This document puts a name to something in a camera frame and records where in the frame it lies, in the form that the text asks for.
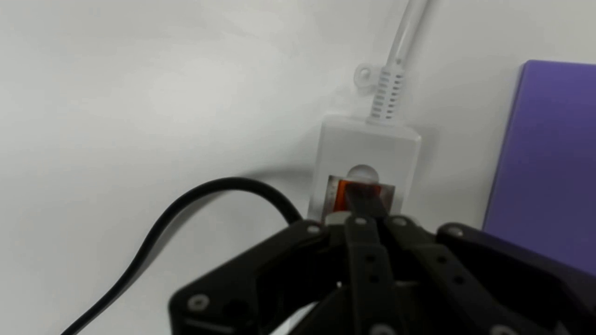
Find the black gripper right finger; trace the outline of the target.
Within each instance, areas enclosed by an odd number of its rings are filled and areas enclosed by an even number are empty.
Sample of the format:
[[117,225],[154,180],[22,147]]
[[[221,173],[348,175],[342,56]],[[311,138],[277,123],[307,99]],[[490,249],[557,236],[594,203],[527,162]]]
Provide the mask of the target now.
[[594,277],[462,223],[344,199],[352,326],[385,335],[596,335]]

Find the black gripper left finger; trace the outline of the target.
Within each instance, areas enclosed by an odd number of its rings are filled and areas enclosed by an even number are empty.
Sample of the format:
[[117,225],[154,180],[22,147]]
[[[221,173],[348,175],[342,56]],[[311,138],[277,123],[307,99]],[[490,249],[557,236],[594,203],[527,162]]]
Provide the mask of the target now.
[[171,335],[268,335],[342,277],[341,227],[296,221],[169,298]]

